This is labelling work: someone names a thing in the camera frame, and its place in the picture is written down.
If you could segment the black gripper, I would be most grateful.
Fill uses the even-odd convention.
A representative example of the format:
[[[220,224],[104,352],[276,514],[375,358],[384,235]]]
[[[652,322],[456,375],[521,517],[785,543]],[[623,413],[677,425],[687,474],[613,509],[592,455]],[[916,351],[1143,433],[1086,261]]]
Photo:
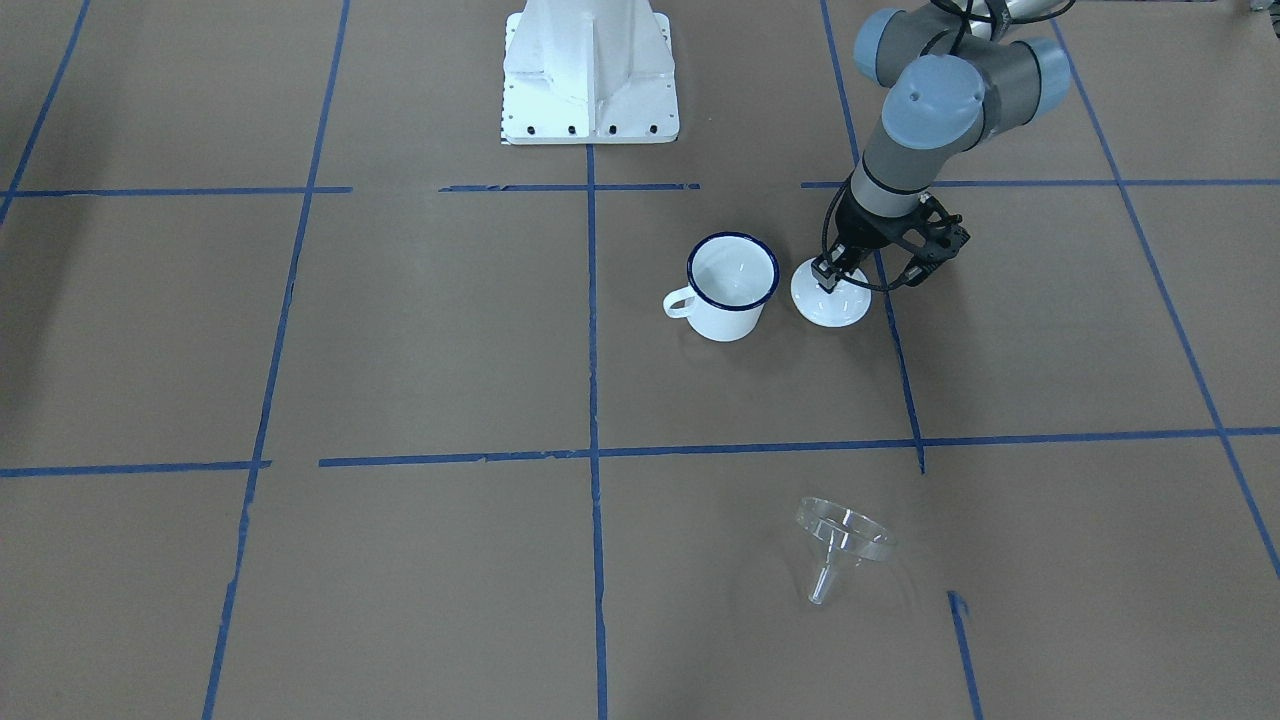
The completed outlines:
[[[845,286],[860,287],[859,266],[874,252],[896,247],[911,258],[916,246],[906,234],[915,229],[916,195],[878,184],[842,184],[832,200],[832,250],[810,260],[810,273],[824,293]]]

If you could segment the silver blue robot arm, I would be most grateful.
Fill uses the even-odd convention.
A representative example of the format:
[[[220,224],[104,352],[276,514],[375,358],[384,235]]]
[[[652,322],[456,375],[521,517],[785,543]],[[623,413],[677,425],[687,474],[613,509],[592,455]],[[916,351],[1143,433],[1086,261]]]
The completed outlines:
[[[859,70],[886,88],[878,124],[835,195],[810,273],[820,291],[915,287],[969,241],[960,215],[931,192],[945,164],[1060,105],[1062,47],[1009,40],[1066,1],[931,1],[882,9],[859,29]]]

